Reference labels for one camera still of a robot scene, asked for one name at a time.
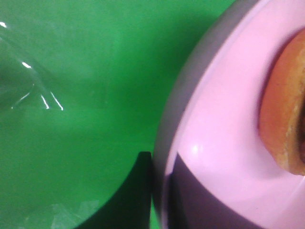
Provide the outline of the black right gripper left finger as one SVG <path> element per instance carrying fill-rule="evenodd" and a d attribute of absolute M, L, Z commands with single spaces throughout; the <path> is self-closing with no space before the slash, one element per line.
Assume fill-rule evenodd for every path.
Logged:
<path fill-rule="evenodd" d="M 115 194 L 78 229 L 148 229 L 150 227 L 153 164 L 150 152 L 140 152 Z"/>

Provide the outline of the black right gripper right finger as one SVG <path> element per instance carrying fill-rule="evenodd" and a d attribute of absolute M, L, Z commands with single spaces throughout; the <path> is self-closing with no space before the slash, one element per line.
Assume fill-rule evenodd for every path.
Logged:
<path fill-rule="evenodd" d="M 258 229 L 209 192 L 178 155 L 168 192 L 170 229 Z"/>

